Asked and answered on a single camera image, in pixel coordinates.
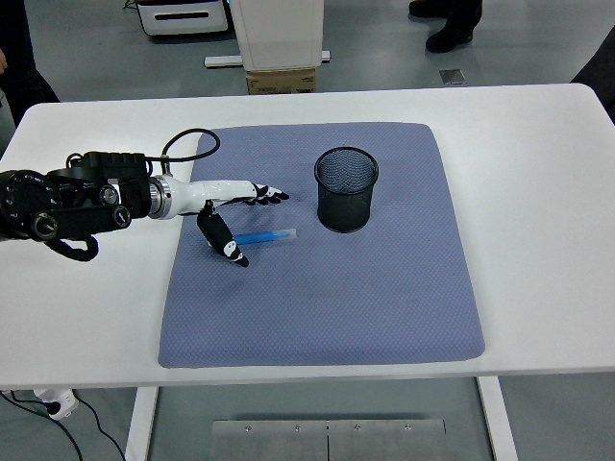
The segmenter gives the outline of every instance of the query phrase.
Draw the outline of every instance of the cardboard box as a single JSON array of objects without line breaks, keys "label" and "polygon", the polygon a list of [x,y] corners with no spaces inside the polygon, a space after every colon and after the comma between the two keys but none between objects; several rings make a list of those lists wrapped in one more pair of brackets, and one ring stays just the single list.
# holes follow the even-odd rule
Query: cardboard box
[{"label": "cardboard box", "polygon": [[248,71],[246,82],[250,94],[313,93],[316,69]]}]

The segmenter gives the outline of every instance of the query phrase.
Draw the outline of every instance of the black mesh pen holder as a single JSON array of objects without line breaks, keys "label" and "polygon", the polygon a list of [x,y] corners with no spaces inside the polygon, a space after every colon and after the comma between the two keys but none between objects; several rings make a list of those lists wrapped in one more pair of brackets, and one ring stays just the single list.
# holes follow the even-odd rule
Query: black mesh pen holder
[{"label": "black mesh pen holder", "polygon": [[367,224],[378,164],[356,147],[336,147],[316,160],[318,219],[336,232],[358,231]]}]

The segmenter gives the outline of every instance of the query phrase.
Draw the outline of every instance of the table leg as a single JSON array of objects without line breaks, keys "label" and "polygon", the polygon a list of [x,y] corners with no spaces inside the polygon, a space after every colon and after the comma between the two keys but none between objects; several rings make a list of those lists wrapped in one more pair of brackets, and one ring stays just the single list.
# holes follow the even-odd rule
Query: table leg
[{"label": "table leg", "polygon": [[498,377],[479,376],[477,384],[495,461],[518,461]]},{"label": "table leg", "polygon": [[139,387],[136,389],[133,418],[126,442],[127,461],[147,461],[157,399],[158,387]]}]

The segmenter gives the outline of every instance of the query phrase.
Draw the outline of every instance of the blue cushion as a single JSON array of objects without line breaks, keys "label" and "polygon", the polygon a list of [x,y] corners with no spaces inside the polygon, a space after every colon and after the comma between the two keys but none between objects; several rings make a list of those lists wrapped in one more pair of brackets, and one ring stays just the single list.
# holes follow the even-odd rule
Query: blue cushion
[{"label": "blue cushion", "polygon": [[[295,228],[295,240],[245,245],[248,268],[210,248],[184,218],[160,334],[167,368],[393,364],[484,351],[445,172],[429,127],[349,123],[216,130],[220,150],[192,180],[250,180],[279,205],[221,206],[233,233]],[[200,151],[210,147],[206,136]],[[353,146],[377,160],[372,214],[356,232],[316,216],[318,157]]]}]

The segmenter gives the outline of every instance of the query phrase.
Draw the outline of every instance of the white table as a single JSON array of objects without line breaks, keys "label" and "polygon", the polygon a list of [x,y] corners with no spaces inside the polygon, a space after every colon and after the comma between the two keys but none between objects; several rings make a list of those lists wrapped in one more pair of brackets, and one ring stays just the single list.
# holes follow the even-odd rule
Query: white table
[{"label": "white table", "polygon": [[[157,156],[174,134],[192,127],[357,121],[432,129],[480,313],[481,357],[414,365],[163,369],[157,362],[160,324],[181,218],[146,218],[100,234],[100,254],[89,263],[32,241],[0,243],[0,388],[615,370],[615,128],[582,85],[38,106],[16,131],[0,171],[46,173],[62,168],[67,155],[91,150]],[[196,139],[180,141],[171,155],[193,154]],[[172,167],[181,181],[188,181],[190,168]]]}]

